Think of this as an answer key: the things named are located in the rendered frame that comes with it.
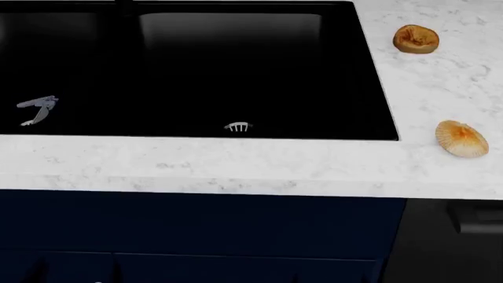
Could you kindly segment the black double-basin sink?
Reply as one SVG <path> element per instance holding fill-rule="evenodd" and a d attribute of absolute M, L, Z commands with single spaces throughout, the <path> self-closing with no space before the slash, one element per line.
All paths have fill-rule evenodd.
<path fill-rule="evenodd" d="M 0 0 L 0 134 L 399 139 L 356 6 L 274 0 Z"/>

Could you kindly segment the beige ribbed scallop shell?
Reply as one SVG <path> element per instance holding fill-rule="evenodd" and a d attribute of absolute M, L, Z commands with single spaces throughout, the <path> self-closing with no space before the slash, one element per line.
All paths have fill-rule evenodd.
<path fill-rule="evenodd" d="M 440 122 L 435 129 L 435 138 L 448 153 L 458 157 L 475 158 L 489 152 L 486 139 L 476 129 L 457 121 Z"/>

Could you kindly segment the brown crumpled pastry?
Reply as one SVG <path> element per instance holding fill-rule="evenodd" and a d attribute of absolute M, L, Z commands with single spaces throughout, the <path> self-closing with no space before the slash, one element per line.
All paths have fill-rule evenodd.
<path fill-rule="evenodd" d="M 439 47 L 439 36 L 420 25 L 405 25 L 395 32 L 392 42 L 403 53 L 432 53 Z"/>

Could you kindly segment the dark navy base cabinet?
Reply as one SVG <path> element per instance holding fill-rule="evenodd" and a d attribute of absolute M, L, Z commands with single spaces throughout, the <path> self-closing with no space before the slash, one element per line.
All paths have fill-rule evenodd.
<path fill-rule="evenodd" d="M 381 283 L 405 206 L 0 190 L 0 283 Z"/>

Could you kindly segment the silver garlic press tool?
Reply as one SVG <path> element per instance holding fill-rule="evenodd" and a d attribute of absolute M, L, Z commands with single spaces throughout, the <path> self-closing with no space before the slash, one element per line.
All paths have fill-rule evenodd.
<path fill-rule="evenodd" d="M 58 101 L 59 98 L 56 98 L 55 96 L 46 96 L 18 103 L 17 108 L 27 108 L 31 106 L 39 108 L 39 111 L 35 115 L 34 119 L 30 119 L 26 122 L 23 122 L 22 124 L 20 124 L 20 126 L 26 127 L 43 121 L 49 115 L 50 110 L 54 108 L 54 106 Z"/>

